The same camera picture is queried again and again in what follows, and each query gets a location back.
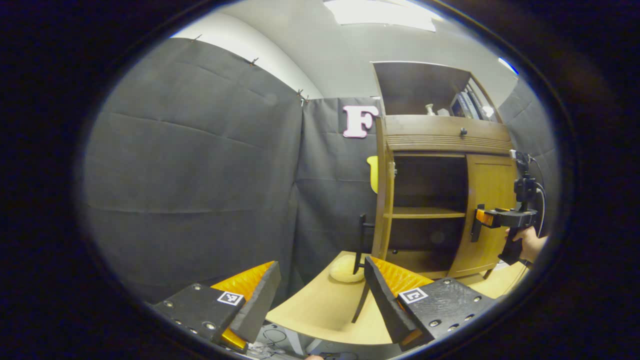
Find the ceiling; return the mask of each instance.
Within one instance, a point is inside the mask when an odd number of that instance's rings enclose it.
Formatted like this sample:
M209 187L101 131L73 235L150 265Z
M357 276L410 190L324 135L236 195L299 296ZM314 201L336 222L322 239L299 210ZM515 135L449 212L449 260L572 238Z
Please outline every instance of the ceiling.
M499 106L517 78L460 25L433 20L436 32L341 26L322 0L245 0L219 10L260 31L308 76L323 97L379 95L370 61L423 61L471 71Z

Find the gray curtain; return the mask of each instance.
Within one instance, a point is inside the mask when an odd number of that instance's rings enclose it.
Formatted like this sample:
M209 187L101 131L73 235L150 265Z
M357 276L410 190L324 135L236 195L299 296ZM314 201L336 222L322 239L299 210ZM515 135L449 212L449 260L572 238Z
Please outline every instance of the gray curtain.
M366 160L376 155L375 124L366 138L345 138L346 105L374 105L371 98L316 99L305 103L296 175L300 192L290 293L302 288L342 250L355 251L359 216L376 219L376 194ZM370 250L373 231L367 231Z
M157 302L278 260L289 283L298 194L296 92L211 44L171 38L106 99L83 161L83 207L123 283Z
M557 150L558 139L554 135L554 119L545 109L533 89L519 80L515 89L499 108L500 115L509 129L513 146L518 151L529 153L538 160L542 173L531 163L531 173L538 182L544 180L547 203L545 221L541 235L548 235L553 228L557 216L557 205L560 190L560 164ZM542 209L541 198L538 197L533 206Z

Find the book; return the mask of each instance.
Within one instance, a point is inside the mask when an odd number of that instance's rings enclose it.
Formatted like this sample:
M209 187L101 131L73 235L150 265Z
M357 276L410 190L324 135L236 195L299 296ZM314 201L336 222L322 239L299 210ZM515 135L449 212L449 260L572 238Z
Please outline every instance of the book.
M471 98L469 97L469 94L467 94L466 92L460 92L460 94L462 95L462 98L464 98L465 102L467 103L467 107L469 108L469 111L471 111L471 116L473 117L473 119L480 120L480 116L476 111L476 107L471 102Z
M469 110L469 107L467 106L467 102L462 98L460 93L457 93L456 96L454 96L453 101L451 101L451 113L455 117L473 118L471 110Z
M480 102L480 100L476 96L476 92L471 88L471 86L469 86L467 88L467 93L469 94L469 97L471 98L471 102L474 103L474 105L476 106L476 110L478 112L478 115L480 115L480 119L481 120L485 120L485 121L490 121L489 117L487 117L484 114L484 111L482 110L482 103Z

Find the wooden cabinet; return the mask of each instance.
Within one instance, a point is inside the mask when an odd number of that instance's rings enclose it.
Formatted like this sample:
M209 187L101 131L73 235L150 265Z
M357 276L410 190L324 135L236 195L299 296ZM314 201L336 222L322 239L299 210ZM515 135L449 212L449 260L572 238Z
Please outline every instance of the wooden cabinet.
M434 279L492 269L504 228L485 227L474 243L470 232L478 204L516 206L506 126L498 114L495 122L420 114L427 103L446 106L475 81L469 72L419 63L375 63L374 71L383 114L371 254Z
M517 169L511 158L468 154L468 205L465 227L456 257L447 276L476 274L495 267L498 254L504 248L505 228L484 227L477 242L471 242L474 210L478 204L485 208L514 208L516 196L513 181Z

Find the person's arm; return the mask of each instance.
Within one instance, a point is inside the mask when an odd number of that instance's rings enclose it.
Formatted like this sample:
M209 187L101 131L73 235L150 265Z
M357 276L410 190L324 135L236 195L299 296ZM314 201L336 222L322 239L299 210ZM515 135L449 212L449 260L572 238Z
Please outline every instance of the person's arm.
M513 241L517 241L518 239L522 239L522 253L520 254L520 258L533 263L538 257L540 250L542 250L542 247L545 246L547 236L543 238L537 237L536 230L531 226L527 229L520 230L513 238Z

